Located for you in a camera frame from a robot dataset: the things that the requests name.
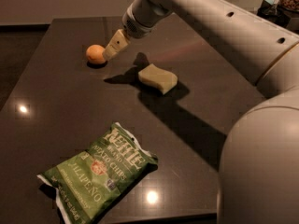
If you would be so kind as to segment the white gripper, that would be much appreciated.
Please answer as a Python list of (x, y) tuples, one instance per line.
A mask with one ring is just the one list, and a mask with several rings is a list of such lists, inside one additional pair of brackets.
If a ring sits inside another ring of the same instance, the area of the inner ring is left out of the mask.
[(128, 7), (122, 16), (122, 26), (123, 29), (116, 31), (102, 52), (106, 61), (110, 61), (125, 50), (130, 44), (130, 37), (140, 39), (151, 32), (151, 28), (142, 25), (135, 19), (131, 7)]

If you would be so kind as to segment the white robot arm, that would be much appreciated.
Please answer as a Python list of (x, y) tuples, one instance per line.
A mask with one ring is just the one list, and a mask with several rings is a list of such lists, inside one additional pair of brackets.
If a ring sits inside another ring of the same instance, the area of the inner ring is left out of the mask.
[(111, 98), (162, 152), (147, 224), (299, 224), (298, 38), (224, 0), (135, 0), (125, 21), (139, 36), (175, 13), (162, 57), (183, 80), (166, 96), (111, 77)]

